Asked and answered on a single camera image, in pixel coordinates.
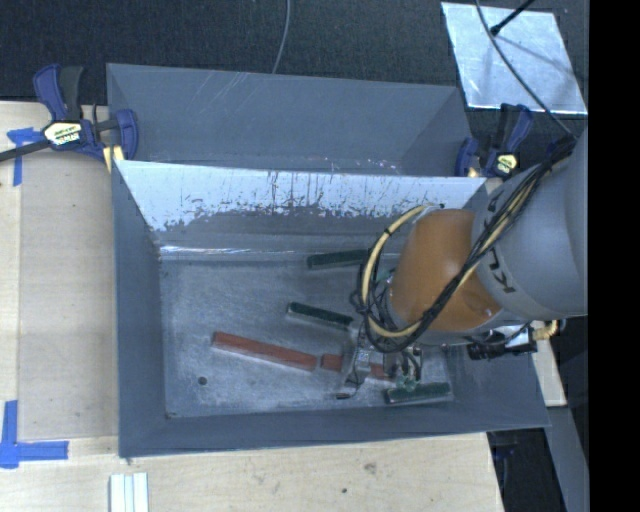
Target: orange cylinder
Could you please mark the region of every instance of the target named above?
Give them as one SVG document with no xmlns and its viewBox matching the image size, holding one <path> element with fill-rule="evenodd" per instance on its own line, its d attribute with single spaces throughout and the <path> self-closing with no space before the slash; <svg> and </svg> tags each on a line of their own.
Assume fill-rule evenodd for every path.
<svg viewBox="0 0 640 512">
<path fill-rule="evenodd" d="M 471 252 L 474 217 L 469 210 L 436 210 L 416 222 L 400 254 L 389 292 L 394 312 L 404 321 L 419 320 L 460 272 Z M 430 328 L 467 331 L 499 311 L 500 306 L 474 272 L 456 290 Z"/>
</svg>

